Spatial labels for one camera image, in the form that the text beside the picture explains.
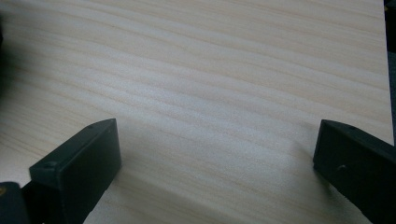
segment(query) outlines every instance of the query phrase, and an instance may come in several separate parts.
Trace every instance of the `wooden surface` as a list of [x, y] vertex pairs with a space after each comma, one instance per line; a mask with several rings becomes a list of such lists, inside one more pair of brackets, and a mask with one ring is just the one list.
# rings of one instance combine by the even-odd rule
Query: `wooden surface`
[[321, 119], [393, 142], [382, 0], [2, 1], [0, 181], [116, 118], [85, 223], [367, 223], [314, 173]]

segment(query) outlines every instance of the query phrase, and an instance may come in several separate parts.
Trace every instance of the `light wooden table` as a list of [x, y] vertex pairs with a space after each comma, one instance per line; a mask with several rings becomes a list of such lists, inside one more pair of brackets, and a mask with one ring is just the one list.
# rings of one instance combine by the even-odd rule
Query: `light wooden table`
[[116, 118], [85, 223], [367, 223], [312, 157], [321, 119], [393, 142], [382, 0], [2, 1], [0, 181]]

